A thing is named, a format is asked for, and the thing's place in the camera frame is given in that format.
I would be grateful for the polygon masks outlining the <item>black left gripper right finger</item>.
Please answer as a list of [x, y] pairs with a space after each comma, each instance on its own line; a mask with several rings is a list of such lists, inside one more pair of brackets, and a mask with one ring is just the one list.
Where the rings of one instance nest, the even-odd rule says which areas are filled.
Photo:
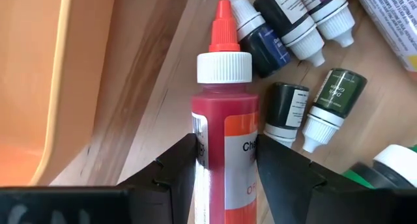
[[275, 224], [417, 224], [417, 188], [367, 188], [265, 135], [256, 156]]

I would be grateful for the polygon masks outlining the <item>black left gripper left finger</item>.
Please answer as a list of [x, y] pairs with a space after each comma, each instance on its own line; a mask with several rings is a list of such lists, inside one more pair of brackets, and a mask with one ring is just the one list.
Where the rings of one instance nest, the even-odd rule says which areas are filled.
[[187, 224], [193, 133], [116, 186], [0, 188], [0, 224]]

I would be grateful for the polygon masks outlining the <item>large green-cap dye bottle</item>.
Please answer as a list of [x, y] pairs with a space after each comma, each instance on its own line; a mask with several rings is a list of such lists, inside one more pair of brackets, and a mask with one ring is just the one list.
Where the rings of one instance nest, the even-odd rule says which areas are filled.
[[389, 145], [378, 153], [371, 165], [356, 162], [344, 177], [367, 188], [417, 188], [417, 145]]

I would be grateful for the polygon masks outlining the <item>small dark green dye bottle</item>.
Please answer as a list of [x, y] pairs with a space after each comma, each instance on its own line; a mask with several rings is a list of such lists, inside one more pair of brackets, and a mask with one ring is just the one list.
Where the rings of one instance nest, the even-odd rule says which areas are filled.
[[302, 149], [312, 153], [328, 144], [353, 109], [367, 79], [350, 70], [331, 69], [315, 96], [303, 127]]

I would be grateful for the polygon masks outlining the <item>large red-cap dye bottle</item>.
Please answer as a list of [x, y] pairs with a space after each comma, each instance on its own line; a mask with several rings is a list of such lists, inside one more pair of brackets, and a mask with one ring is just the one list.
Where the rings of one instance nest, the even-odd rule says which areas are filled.
[[240, 49], [228, 0], [218, 2], [208, 52], [197, 56], [197, 82], [194, 223], [256, 224], [259, 97], [247, 90], [252, 56]]

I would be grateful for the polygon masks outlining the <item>white food coloring box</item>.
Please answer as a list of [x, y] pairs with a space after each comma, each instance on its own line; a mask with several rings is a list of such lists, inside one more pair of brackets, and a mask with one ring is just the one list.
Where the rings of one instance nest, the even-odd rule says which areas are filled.
[[359, 0], [404, 68], [417, 74], [417, 0]]

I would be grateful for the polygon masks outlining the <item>small blue dye bottle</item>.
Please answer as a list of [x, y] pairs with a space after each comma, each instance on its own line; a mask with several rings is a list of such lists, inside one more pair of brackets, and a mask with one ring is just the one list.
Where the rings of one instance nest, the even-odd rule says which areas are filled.
[[253, 71], [266, 78], [289, 64], [291, 55], [249, 0], [229, 0], [241, 50], [252, 55]]

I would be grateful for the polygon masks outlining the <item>yellow-orange plastic bin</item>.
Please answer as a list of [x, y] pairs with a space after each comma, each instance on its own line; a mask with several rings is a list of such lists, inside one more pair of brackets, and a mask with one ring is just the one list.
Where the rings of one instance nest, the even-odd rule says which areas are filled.
[[0, 0], [0, 187], [45, 186], [88, 144], [114, 0]]

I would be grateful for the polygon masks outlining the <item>small purple dye bottle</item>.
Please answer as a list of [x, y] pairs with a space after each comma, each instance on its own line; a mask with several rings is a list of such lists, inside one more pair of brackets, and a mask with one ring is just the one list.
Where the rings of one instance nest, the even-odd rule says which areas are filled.
[[333, 40], [343, 48], [354, 43], [352, 28], [355, 20], [348, 8], [348, 0], [301, 1], [325, 39]]

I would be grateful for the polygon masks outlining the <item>small black dye bottle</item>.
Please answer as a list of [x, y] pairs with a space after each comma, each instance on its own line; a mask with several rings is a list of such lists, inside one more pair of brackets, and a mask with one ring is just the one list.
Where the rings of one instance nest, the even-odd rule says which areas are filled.
[[255, 0], [253, 5], [298, 60], [315, 67], [325, 62], [324, 40], [301, 0]]

